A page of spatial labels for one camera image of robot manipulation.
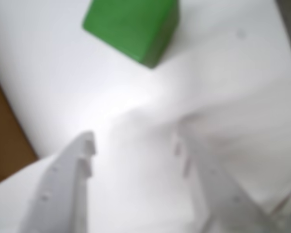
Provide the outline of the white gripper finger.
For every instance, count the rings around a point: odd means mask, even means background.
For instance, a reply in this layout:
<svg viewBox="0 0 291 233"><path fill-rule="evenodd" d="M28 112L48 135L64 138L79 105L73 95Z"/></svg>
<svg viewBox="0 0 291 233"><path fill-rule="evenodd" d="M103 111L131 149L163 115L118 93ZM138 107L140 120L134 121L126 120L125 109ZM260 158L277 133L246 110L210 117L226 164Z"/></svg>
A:
<svg viewBox="0 0 291 233"><path fill-rule="evenodd" d="M86 233L87 183L96 153L94 134L81 133L46 169L20 233Z"/></svg>
<svg viewBox="0 0 291 233"><path fill-rule="evenodd" d="M217 161L211 151L190 132L179 132L177 151L186 156L185 174L192 194L202 199L208 217L202 230L210 233L291 233L291 218L274 221L249 197Z"/></svg>

